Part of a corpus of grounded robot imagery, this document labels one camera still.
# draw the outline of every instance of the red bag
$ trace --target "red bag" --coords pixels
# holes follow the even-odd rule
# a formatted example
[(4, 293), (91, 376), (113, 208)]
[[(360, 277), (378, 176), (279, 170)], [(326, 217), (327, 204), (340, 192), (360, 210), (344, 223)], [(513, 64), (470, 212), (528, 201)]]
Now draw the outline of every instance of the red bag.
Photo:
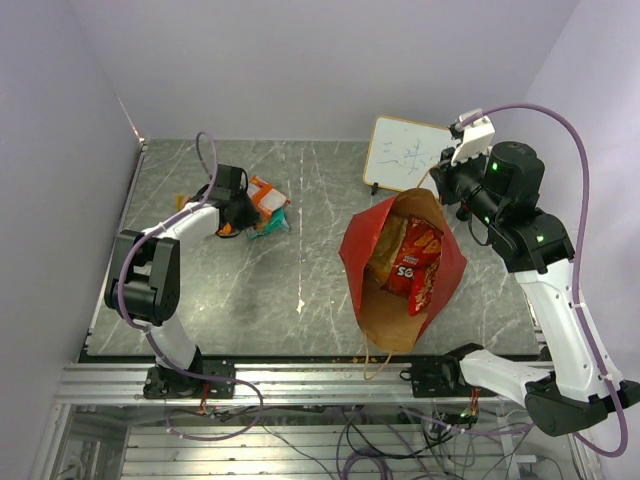
[[(390, 213), (409, 220), (416, 217), (442, 232), (441, 253), (429, 305), (409, 314), (409, 301), (383, 289), (366, 268)], [(467, 260), (449, 229), (442, 208), (430, 190), (412, 188), (353, 216), (342, 240), (340, 258), (345, 266), (351, 301), (360, 329), (379, 349), (408, 353), (435, 316), (451, 299)]]

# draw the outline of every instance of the whiteboard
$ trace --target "whiteboard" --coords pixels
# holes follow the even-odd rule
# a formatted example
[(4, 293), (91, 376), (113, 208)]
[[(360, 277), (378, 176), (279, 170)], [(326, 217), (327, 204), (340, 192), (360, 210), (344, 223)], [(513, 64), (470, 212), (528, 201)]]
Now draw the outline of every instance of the whiteboard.
[[(424, 174), (440, 160), (440, 152), (456, 141), (444, 127), (380, 116), (369, 142), (369, 154), (362, 176), (364, 183), (380, 188), (407, 190), (418, 185)], [(430, 175), (422, 188), (438, 191)]]

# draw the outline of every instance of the white wall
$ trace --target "white wall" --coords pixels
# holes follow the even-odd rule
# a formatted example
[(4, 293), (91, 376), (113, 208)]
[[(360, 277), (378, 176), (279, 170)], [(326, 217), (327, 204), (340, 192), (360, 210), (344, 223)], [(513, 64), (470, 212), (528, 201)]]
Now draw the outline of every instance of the white wall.
[(66, 0), (0, 2), (0, 478), (24, 479), (138, 141)]
[(72, 3), (143, 137), (368, 139), (521, 99), (578, 0)]
[[(582, 0), (527, 94), (556, 109), (578, 129), (590, 155), (591, 208), (582, 286), (611, 357), (626, 378), (640, 380), (640, 3)], [(575, 146), (550, 119), (518, 113), (505, 137), (529, 143), (545, 161), (541, 206), (574, 232), (581, 176)], [(608, 460), (608, 478), (637, 478), (640, 406), (627, 410), (631, 441)], [(595, 429), (618, 444), (615, 415)]]

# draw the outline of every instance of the whiteboard frame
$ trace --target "whiteboard frame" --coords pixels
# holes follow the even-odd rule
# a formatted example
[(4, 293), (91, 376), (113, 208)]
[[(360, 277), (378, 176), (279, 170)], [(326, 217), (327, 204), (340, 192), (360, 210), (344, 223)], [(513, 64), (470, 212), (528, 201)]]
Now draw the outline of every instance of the whiteboard frame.
[(424, 123), (424, 122), (416, 122), (415, 120), (409, 120), (406, 118), (400, 118), (400, 117), (394, 117), (392, 115), (378, 115), (375, 119), (375, 121), (373, 122), (373, 130), (371, 130), (371, 137), (369, 138), (369, 148), (367, 149), (367, 160), (364, 164), (364, 169), (362, 170), (362, 182), (365, 185), (369, 185), (370, 187), (372, 187), (374, 185), (374, 183), (378, 184), (378, 188), (384, 188), (385, 190), (392, 190), (394, 192), (404, 192), (404, 190), (396, 188), (396, 187), (389, 187), (386, 185), (381, 184), (380, 182), (374, 182), (374, 183), (369, 183), (367, 182), (365, 175), (367, 174), (367, 167), (369, 166), (369, 157), (371, 156), (371, 146), (373, 145), (373, 135), (376, 133), (376, 125), (378, 124), (378, 120), (380, 120), (381, 118), (386, 118), (389, 120), (399, 120), (401, 122), (405, 122), (405, 123), (413, 123), (414, 125), (420, 125), (422, 127), (431, 127), (431, 128), (437, 128), (439, 130), (449, 130), (447, 127), (441, 127), (440, 125), (433, 125), (431, 123)]

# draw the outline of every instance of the table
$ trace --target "table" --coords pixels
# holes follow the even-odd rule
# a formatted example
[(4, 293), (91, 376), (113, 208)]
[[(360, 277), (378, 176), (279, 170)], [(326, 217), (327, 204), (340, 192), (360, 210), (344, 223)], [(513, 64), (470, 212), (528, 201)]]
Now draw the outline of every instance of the table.
[[(193, 141), (145, 143), (126, 228), (166, 219), (175, 212), (175, 194), (193, 194), (207, 181)], [(286, 210), (291, 231), (255, 240), (244, 234), (212, 236), (183, 253), (178, 313), (187, 333), (204, 354), (362, 354), (363, 336), (338, 249), (351, 216), (393, 194), (380, 190), (372, 197), (362, 182), (368, 144), (229, 140), (217, 145), (221, 163), (243, 167), (291, 198)], [(204, 151), (210, 152), (209, 146)], [(455, 296), (413, 353), (442, 354), (469, 342), (497, 354), (537, 353), (522, 290), (489, 247), (474, 243), (454, 212), (448, 209), (446, 215), (469, 263)], [(151, 350), (139, 332), (102, 304), (88, 353), (148, 355)]]

